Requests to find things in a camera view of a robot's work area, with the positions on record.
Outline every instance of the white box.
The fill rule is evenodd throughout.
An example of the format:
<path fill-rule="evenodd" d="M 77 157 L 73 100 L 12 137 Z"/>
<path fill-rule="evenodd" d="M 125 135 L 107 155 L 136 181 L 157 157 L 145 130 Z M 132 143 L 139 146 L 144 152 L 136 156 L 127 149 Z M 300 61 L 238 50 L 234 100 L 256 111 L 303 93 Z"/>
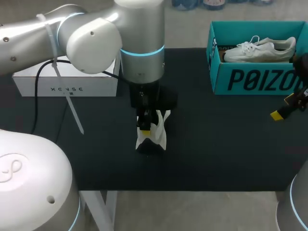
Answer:
<path fill-rule="evenodd" d="M 63 56 L 59 57 L 59 60 L 68 59 L 66 56 Z M 22 96 L 34 97 L 35 78 L 42 64 L 44 63 L 13 74 L 13 80 Z M 66 88 L 62 89 L 54 68 L 49 64 L 44 67 L 38 79 L 38 96 L 64 96 L 64 90 L 69 93 L 70 97 L 116 96 L 116 78 L 109 77 L 103 73 L 87 75 L 78 71 L 73 65 L 65 63 L 58 63 L 58 69 Z M 119 69 L 120 59 L 116 57 L 106 71 L 118 75 Z"/>

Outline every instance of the teal shoe box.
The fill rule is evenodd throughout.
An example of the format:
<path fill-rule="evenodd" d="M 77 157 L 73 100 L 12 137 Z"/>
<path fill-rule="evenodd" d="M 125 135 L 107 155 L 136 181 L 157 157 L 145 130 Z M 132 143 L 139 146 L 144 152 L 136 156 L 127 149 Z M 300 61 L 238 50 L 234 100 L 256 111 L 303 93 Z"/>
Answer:
<path fill-rule="evenodd" d="M 212 22 L 206 56 L 213 92 L 217 95 L 290 95 L 302 83 L 292 63 L 222 63 L 219 50 L 250 41 L 296 38 L 296 56 L 308 52 L 306 22 L 221 21 Z"/>

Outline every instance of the black mat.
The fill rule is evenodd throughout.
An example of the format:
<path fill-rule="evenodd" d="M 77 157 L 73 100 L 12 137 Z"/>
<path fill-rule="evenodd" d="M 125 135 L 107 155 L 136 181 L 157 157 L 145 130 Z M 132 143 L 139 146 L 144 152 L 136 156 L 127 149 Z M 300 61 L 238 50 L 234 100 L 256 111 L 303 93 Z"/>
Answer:
<path fill-rule="evenodd" d="M 38 102 L 39 117 L 35 135 L 56 142 L 66 99 L 43 97 Z M 0 129 L 30 133 L 33 122 L 34 98 L 20 95 L 12 75 L 0 76 Z"/>
<path fill-rule="evenodd" d="M 166 49 L 162 84 L 179 92 L 166 123 L 164 155 L 135 152 L 136 117 L 128 87 L 115 98 L 74 98 L 57 144 L 80 190 L 282 191 L 308 156 L 307 113 L 275 123 L 282 96 L 212 93 L 205 49 Z"/>

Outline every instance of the blue led ring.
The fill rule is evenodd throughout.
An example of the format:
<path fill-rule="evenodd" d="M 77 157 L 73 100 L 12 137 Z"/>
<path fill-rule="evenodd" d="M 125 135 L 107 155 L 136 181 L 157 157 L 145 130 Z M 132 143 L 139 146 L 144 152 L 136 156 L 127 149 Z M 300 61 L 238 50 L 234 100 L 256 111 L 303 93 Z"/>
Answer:
<path fill-rule="evenodd" d="M 60 31 L 60 27 L 62 26 L 62 24 L 67 20 L 67 19 L 69 19 L 69 18 L 71 18 L 71 17 L 74 17 L 74 16 L 76 16 L 76 15 L 79 15 L 79 14 L 84 14 L 84 13 L 72 13 L 72 14 L 70 14 L 69 16 L 67 16 L 65 19 L 63 19 L 61 22 L 60 22 L 60 25 L 58 26 L 58 30 L 57 30 L 57 42 L 58 42 L 58 46 L 60 45 L 59 44 L 59 31 Z"/>
<path fill-rule="evenodd" d="M 71 230 L 73 229 L 73 227 L 74 227 L 74 225 L 75 225 L 75 223 L 76 223 L 76 221 L 77 221 L 77 219 L 78 219 L 79 212 L 80 212 L 80 198 L 79 198 L 79 207 L 78 207 L 78 212 L 77 212 L 77 215 L 76 215 L 76 217 L 75 217 L 75 220 L 74 220 L 74 222 L 73 222 L 72 226 L 69 228 L 69 230 L 68 230 L 68 231 L 71 231 Z"/>
<path fill-rule="evenodd" d="M 156 51 L 154 51 L 154 52 L 144 53 L 144 54 L 131 53 L 131 52 L 125 51 L 125 50 L 123 50 L 123 49 L 121 49 L 121 51 L 122 51 L 124 54 L 128 54 L 128 55 L 131 55 L 131 56 L 145 57 L 145 56 L 155 55 L 155 54 L 161 52 L 164 48 L 165 48 L 165 46 L 163 46 L 162 48 L 160 48 L 159 50 L 156 50 Z"/>
<path fill-rule="evenodd" d="M 308 231 L 307 226 L 304 224 L 304 222 L 302 221 L 302 219 L 299 217 L 297 211 L 295 210 L 295 206 L 294 206 L 293 199 L 292 199 L 292 187 L 293 187 L 293 182 L 294 182 L 294 180 L 295 180 L 295 177 L 294 177 L 294 179 L 293 179 L 293 181 L 292 181 L 292 183 L 291 183 L 291 187 L 290 187 L 290 200 L 291 200 L 291 206 L 292 206 L 293 212 L 294 212 L 296 218 L 298 219 L 299 223 L 303 226 L 303 228 L 304 228 L 305 230 Z"/>

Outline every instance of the screw hole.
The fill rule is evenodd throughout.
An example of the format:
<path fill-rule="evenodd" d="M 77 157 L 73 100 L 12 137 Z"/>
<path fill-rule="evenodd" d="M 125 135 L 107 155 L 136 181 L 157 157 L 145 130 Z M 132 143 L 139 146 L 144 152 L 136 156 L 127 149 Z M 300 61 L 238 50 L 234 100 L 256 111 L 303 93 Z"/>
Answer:
<path fill-rule="evenodd" d="M 53 196 L 48 196 L 47 197 L 47 201 L 48 201 L 49 204 L 54 204 L 55 203 L 55 200 L 54 200 Z"/>

